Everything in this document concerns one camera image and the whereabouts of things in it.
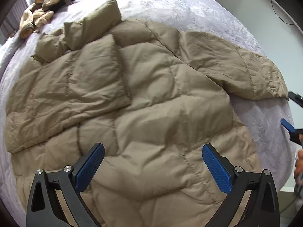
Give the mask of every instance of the jacket sleeve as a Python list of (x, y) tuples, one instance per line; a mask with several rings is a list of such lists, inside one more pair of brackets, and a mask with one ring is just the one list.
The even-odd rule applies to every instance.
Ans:
[(227, 93), (251, 100), (287, 98), (282, 74), (268, 58), (213, 34), (179, 32), (170, 26), (150, 21), (147, 26), (175, 56), (205, 74)]

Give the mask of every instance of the curtain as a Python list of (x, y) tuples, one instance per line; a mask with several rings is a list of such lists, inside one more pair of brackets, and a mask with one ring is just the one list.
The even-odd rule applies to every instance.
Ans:
[(3, 24), (0, 27), (3, 35), (8, 38), (14, 31), (19, 30), (19, 23), (22, 14), (30, 4), (26, 0), (17, 0), (12, 9), (7, 14)]

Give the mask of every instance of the pile of clothes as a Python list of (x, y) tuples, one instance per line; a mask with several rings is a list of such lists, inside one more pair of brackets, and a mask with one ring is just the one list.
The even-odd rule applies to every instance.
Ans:
[(31, 33), (39, 32), (39, 28), (50, 22), (52, 16), (65, 4), (73, 0), (35, 0), (23, 13), (20, 20), (20, 37), (27, 38)]

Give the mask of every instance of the khaki down jacket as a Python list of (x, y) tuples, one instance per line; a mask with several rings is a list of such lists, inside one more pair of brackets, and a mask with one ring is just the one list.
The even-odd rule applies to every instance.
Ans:
[(43, 34), (6, 109), (23, 206), (37, 169), (61, 170), (100, 142), (106, 157), (81, 195), (102, 225), (204, 226), (226, 196), (202, 160), (204, 144), (261, 170), (227, 92), (287, 96), (269, 59), (212, 34), (121, 21), (115, 0)]

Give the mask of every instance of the blue rubber pad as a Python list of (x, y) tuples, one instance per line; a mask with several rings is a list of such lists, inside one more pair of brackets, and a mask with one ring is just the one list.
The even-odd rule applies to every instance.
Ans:
[(219, 189), (222, 192), (229, 194), (232, 189), (231, 176), (207, 145), (202, 148), (202, 158)]
[(104, 146), (100, 144), (76, 175), (75, 191), (77, 193), (83, 192), (87, 189), (104, 159), (104, 155)]
[(281, 119), (280, 121), (281, 125), (283, 125), (289, 132), (295, 133), (295, 128), (286, 121), (286, 119)]

